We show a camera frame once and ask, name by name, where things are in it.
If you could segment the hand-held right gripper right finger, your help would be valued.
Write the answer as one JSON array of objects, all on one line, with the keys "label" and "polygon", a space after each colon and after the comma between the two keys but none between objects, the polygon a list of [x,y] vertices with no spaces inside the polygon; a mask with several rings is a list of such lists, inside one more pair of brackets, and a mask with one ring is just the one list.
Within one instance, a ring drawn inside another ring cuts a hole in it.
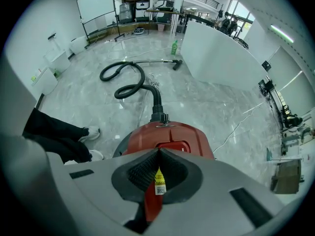
[{"label": "hand-held right gripper right finger", "polygon": [[167,191],[147,236],[271,236],[292,214],[229,164],[174,150],[160,154]]}]

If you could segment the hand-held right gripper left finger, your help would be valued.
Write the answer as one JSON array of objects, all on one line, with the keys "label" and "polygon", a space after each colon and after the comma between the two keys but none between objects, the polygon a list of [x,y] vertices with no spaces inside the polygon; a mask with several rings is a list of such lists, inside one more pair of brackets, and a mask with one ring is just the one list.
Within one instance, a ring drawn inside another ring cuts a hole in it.
[{"label": "hand-held right gripper left finger", "polygon": [[137,155],[66,166],[60,157],[22,137],[2,136],[1,167],[14,196],[49,236],[162,236],[140,204],[123,200],[111,175]]}]

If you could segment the red and teal vacuum cleaner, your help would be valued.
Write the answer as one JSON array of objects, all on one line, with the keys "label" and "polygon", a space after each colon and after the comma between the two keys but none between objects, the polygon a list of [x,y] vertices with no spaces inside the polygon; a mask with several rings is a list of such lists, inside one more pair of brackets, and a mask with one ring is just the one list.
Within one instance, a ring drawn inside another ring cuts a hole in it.
[{"label": "red and teal vacuum cleaner", "polygon": [[170,121],[167,114],[140,126],[117,147],[115,157],[144,153],[120,166],[112,175],[112,184],[120,196],[139,204],[138,215],[127,226],[148,226],[163,205],[185,202],[201,186],[201,171],[171,151],[214,159],[201,130]]}]

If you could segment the metal vacuum wand with nozzle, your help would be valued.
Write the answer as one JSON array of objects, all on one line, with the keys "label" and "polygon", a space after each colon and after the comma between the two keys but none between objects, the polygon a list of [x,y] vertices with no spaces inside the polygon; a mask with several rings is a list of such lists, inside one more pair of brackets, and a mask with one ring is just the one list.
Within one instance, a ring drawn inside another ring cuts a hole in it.
[{"label": "metal vacuum wand with nozzle", "polygon": [[172,63],[174,64],[172,69],[173,70],[178,70],[178,68],[182,65],[183,61],[180,59],[173,59],[173,60],[136,60],[136,61],[132,61],[132,63],[135,64],[140,64],[140,63]]}]

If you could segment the person's right white shoe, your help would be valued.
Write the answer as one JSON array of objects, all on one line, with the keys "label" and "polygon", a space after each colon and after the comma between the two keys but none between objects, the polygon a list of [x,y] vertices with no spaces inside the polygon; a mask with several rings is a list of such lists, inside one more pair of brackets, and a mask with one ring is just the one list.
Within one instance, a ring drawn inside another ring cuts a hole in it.
[{"label": "person's right white shoe", "polygon": [[103,154],[101,152],[99,152],[98,150],[95,150],[95,149],[90,149],[89,155],[90,155],[90,159],[89,159],[90,162],[101,161],[104,159]]}]

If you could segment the person's white shoe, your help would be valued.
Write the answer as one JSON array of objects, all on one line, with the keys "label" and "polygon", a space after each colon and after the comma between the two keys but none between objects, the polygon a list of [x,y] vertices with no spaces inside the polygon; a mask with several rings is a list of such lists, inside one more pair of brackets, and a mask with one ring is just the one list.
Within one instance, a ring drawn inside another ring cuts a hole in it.
[{"label": "person's white shoe", "polygon": [[90,155],[90,159],[89,159],[90,162],[101,161],[104,159],[103,154],[101,152],[99,152],[98,150],[95,150],[95,149],[90,149],[89,155]]},{"label": "person's white shoe", "polygon": [[78,140],[79,142],[85,142],[88,140],[96,140],[100,136],[100,128],[97,126],[88,126],[82,128],[83,136]]}]

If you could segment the person's left white shoe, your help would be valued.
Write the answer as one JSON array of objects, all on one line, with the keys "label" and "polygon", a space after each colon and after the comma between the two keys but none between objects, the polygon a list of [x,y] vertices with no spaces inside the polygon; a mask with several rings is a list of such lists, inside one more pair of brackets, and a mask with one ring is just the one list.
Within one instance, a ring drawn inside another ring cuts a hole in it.
[{"label": "person's left white shoe", "polygon": [[100,128],[97,126],[88,126],[82,128],[83,136],[78,140],[79,142],[85,142],[88,140],[96,140],[100,136]]}]

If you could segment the person's black trousers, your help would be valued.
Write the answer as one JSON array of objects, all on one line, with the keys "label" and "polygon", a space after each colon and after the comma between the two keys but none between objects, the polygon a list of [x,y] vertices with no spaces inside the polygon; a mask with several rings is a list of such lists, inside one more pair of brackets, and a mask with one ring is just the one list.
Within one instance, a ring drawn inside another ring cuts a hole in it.
[{"label": "person's black trousers", "polygon": [[87,128],[52,118],[34,108],[22,135],[40,144],[46,152],[58,154],[64,163],[72,160],[84,163],[90,161],[91,156],[79,140],[88,134]]}]

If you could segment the brown cardboard box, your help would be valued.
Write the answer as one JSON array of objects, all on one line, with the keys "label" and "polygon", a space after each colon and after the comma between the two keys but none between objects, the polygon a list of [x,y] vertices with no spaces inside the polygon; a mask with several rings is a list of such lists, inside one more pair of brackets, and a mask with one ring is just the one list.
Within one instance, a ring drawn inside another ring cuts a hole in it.
[{"label": "brown cardboard box", "polygon": [[301,160],[294,159],[277,164],[271,178],[270,190],[275,194],[296,194],[301,180]]}]

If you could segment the white counter block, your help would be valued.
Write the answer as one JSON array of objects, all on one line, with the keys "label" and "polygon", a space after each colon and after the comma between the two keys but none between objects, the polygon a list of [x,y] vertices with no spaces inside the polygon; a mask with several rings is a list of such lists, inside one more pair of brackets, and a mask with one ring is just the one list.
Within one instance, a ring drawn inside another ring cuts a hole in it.
[{"label": "white counter block", "polygon": [[251,90],[267,76],[256,58],[235,40],[193,21],[187,24],[181,56],[191,75],[201,82]]}]

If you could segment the wooden table with equipment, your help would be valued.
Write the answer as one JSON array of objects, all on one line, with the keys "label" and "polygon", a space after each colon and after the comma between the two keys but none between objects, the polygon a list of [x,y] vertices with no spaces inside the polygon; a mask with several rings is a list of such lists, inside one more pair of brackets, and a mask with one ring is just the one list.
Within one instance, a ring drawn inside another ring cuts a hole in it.
[{"label": "wooden table with equipment", "polygon": [[171,33],[176,34],[181,14],[174,8],[174,1],[157,0],[154,6],[147,9],[146,12],[149,13],[149,23],[169,24]]}]

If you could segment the whiteboard on black stand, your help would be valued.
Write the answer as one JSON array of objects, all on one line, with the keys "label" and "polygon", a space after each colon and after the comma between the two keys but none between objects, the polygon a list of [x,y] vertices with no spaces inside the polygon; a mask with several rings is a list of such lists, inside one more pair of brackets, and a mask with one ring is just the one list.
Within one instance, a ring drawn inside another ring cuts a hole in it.
[{"label": "whiteboard on black stand", "polygon": [[[77,0],[77,6],[80,14],[80,22],[83,26],[88,44],[91,43],[91,35],[111,28],[116,28],[118,31],[118,36],[114,38],[115,41],[125,36],[125,34],[120,31],[119,14],[117,13],[115,0]],[[105,19],[106,26],[87,33],[85,25],[102,17]]]}]

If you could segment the white rounded pedestal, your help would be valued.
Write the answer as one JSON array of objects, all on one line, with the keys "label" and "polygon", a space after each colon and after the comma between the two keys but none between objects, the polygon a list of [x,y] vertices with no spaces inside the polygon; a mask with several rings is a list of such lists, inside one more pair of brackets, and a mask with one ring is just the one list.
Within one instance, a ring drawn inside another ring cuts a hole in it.
[{"label": "white rounded pedestal", "polygon": [[54,72],[63,73],[71,66],[66,51],[64,50],[49,50],[43,58],[48,67]]},{"label": "white rounded pedestal", "polygon": [[50,94],[58,84],[53,72],[47,66],[36,70],[35,75],[31,77],[31,81],[32,90],[36,96]]}]

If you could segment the white egg-shaped pedestal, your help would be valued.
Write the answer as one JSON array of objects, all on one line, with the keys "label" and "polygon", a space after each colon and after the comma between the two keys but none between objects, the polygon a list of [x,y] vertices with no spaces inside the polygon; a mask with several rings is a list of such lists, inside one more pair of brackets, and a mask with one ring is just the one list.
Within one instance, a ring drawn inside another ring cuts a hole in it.
[{"label": "white egg-shaped pedestal", "polygon": [[87,39],[85,36],[80,36],[71,40],[69,44],[69,49],[75,54],[79,54],[85,50],[85,47],[88,45]]}]

